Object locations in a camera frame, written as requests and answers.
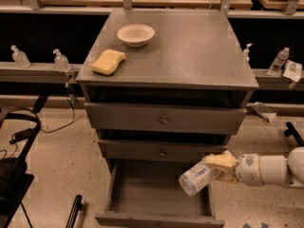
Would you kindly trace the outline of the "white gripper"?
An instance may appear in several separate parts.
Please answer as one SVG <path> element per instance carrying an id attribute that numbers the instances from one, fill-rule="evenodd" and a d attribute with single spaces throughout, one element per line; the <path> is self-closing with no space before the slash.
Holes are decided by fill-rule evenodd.
<path id="1" fill-rule="evenodd" d="M 235 174 L 230 172 L 222 172 L 218 177 L 218 181 L 229 183 L 238 183 L 249 186 L 262 186 L 263 181 L 259 171 L 259 155 L 258 154 L 242 154 L 237 158 Z M 207 165 L 216 167 L 221 171 L 228 171 L 237 163 L 236 158 L 229 152 L 224 151 L 219 155 L 208 155 L 204 158 Z"/>

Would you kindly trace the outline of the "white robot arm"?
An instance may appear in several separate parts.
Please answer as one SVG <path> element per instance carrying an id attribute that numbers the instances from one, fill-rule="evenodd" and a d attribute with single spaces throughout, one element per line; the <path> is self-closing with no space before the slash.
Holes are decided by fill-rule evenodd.
<path id="1" fill-rule="evenodd" d="M 287 156 L 249 153 L 234 157 L 225 151 L 206 156 L 204 163 L 222 171 L 218 181 L 241 182 L 249 186 L 304 187 L 304 147 L 295 148 Z"/>

